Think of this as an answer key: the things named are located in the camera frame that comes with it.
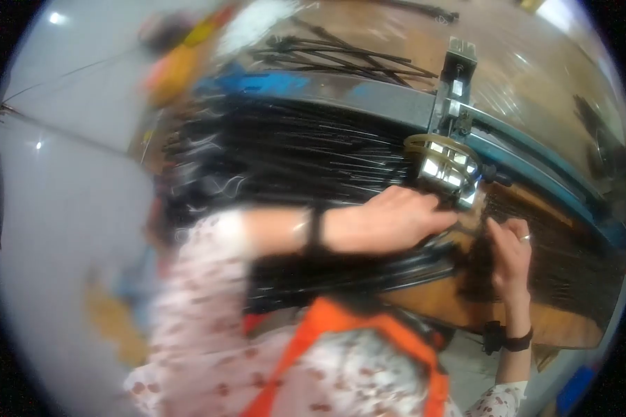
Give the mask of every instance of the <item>orange object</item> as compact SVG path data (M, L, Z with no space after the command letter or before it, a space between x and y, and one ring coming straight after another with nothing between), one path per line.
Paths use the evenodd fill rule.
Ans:
M145 87L150 90L151 105L163 107L169 104L190 85L198 62L195 46L225 26L234 15L236 7L235 4L225 6L201 20L181 45L175 47L153 66L145 81Z
M424 416L441 417L448 395L448 377L442 371L433 346L427 345L422 338L387 313L379 313L369 318L357 317L325 297L319 297L311 305L267 385L242 413L242 417L267 417L271 414L278 389L276 382L323 333L361 328L380 330L393 345L425 365L425 369L429 371L429 387Z

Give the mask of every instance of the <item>wristband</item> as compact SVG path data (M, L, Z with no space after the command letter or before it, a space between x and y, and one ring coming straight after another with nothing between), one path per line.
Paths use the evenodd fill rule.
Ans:
M306 257L320 257L329 254L322 243L322 215L325 211L326 208L320 203L315 203L310 210L308 236L304 246L304 256Z
M491 355L501 348L506 348L510 352L521 352L531 346L531 339L533 339L533 327L522 338L507 338L505 326L501 326L500 321L488 321L484 324L483 352Z

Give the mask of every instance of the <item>floor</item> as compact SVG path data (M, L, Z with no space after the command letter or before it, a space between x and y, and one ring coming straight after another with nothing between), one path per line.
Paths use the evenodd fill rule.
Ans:
M92 330L82 293L90 269L111 280L146 247L152 178L124 153L146 108L141 82L155 59L135 34L155 11L217 3L53 0L5 78L7 104L41 123L0 118L0 308L28 373L68 415L133 413L120 388L127 369L115 343ZM534 416L577 366L597 362L617 320L598 350L563 351L534 374L521 415ZM492 385L497 358L480 352L475 336L457 332L442 361L462 409Z

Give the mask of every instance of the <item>sleeve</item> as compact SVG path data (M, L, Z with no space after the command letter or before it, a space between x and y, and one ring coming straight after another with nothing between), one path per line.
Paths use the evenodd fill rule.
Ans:
M151 415L176 396L194 358L248 347L241 331L251 248L240 211L197 222L155 301L149 363L124 383L135 404Z
M526 399L527 381L498 384L487 390L465 413L467 417L514 417Z

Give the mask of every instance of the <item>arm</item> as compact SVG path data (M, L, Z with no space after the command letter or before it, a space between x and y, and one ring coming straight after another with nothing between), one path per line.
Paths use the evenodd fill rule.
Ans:
M340 253L405 250L457 221L455 213L434 212L437 205L434 196L390 187L364 205L328 210L322 243ZM155 303L149 363L125 382L142 409L152 411L186 396L186 372L203 373L203 363L217 362L211 356L250 350L240 331L249 263L300 251L308 236L302 230L309 225L306 213L301 208L234 210L202 219L190 230Z
M531 329L529 306L531 296L527 288L531 245L527 239L529 228L524 220L510 219L499 225L487 220L492 238L494 272L492 286L505 306L505 332L508 338L522 338ZM531 373L531 346L520 352L501 350L496 385L486 391L466 413L470 417L508 417L517 414L524 399Z
M527 239L521 240L529 235L529 227L525 220L510 219L499 225L491 218L487 227L495 263L492 285L505 306L506 337L521 338L531 329L531 296L527 288L531 244ZM501 350L497 384L527 381L530 373L531 346L520 352Z

